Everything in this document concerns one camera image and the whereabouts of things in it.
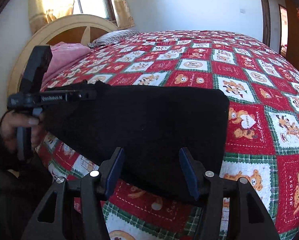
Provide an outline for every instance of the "yellow curtain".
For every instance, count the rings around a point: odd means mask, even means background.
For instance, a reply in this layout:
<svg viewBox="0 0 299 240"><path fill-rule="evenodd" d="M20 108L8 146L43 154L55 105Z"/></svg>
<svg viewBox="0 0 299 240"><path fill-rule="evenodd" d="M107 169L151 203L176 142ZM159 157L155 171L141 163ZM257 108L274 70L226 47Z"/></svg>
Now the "yellow curtain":
<svg viewBox="0 0 299 240"><path fill-rule="evenodd" d="M28 0L28 15L32 34L41 27L73 14L74 0Z"/></svg>
<svg viewBox="0 0 299 240"><path fill-rule="evenodd" d="M119 30L134 27L134 19L126 0L112 0L116 23Z"/></svg>

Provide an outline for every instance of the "patchwork quilt pattern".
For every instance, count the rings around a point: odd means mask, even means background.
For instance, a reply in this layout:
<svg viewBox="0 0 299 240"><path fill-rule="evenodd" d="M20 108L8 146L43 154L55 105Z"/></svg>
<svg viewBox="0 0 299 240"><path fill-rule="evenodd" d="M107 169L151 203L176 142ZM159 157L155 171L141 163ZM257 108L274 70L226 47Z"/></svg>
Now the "patchwork quilt pattern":
<svg viewBox="0 0 299 240"><path fill-rule="evenodd" d="M247 178L281 239L292 239L297 233L299 72L285 58L238 33L141 33L93 49L42 89L83 80L220 89L230 100L220 176ZM54 179L81 178L98 169L51 134L46 135L38 153ZM226 238L229 201L223 200L220 239ZM75 199L75 208L80 211L80 199ZM112 197L103 203L103 213L113 240L190 240L201 210L119 180Z"/></svg>

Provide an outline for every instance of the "blue gripper pad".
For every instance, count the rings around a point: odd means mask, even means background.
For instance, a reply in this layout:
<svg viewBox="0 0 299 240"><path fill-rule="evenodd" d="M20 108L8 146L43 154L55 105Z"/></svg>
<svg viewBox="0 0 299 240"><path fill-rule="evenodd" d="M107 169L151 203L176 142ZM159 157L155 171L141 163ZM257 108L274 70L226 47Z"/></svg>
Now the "blue gripper pad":
<svg viewBox="0 0 299 240"><path fill-rule="evenodd" d="M114 193L117 180L121 175L124 160L125 160L124 149L120 148L117 157L115 158L115 161L113 163L112 169L110 170L106 180L105 196L107 199Z"/></svg>
<svg viewBox="0 0 299 240"><path fill-rule="evenodd" d="M200 197L200 192L198 188L198 178L188 158L188 153L189 151L187 150L187 148L181 148L179 150L179 163L185 176L190 195L194 197L195 200L198 200L198 198Z"/></svg>

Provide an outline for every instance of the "metal screw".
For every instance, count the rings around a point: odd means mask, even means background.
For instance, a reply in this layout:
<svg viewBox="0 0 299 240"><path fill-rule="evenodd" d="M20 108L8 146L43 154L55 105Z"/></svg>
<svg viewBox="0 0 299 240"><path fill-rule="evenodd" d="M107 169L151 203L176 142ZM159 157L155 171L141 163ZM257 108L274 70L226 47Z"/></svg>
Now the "metal screw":
<svg viewBox="0 0 299 240"><path fill-rule="evenodd" d="M91 171L90 172L91 177L97 177L99 174L100 174L99 171Z"/></svg>
<svg viewBox="0 0 299 240"><path fill-rule="evenodd" d="M214 172L212 172L212 171L207 171L207 172L205 172L205 175L207 176L207 177L214 177Z"/></svg>
<svg viewBox="0 0 299 240"><path fill-rule="evenodd" d="M64 177L58 177L57 179L56 179L56 183L58 183L58 184L61 184L61 183L63 183L65 181L65 178Z"/></svg>
<svg viewBox="0 0 299 240"><path fill-rule="evenodd" d="M247 178L241 177L241 178L239 178L239 182L246 184L248 182L248 180L247 180Z"/></svg>

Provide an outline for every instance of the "cream headboard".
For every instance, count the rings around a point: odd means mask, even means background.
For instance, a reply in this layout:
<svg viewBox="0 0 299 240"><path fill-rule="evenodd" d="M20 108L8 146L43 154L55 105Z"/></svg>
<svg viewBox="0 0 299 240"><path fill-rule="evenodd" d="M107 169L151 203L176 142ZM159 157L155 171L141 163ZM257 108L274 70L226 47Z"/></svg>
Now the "cream headboard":
<svg viewBox="0 0 299 240"><path fill-rule="evenodd" d="M66 43L88 43L98 37L117 31L117 26L110 21L87 14L65 16L53 21L35 33L19 55L10 72L8 95L18 92L22 74L32 49L36 45L55 45L60 41Z"/></svg>

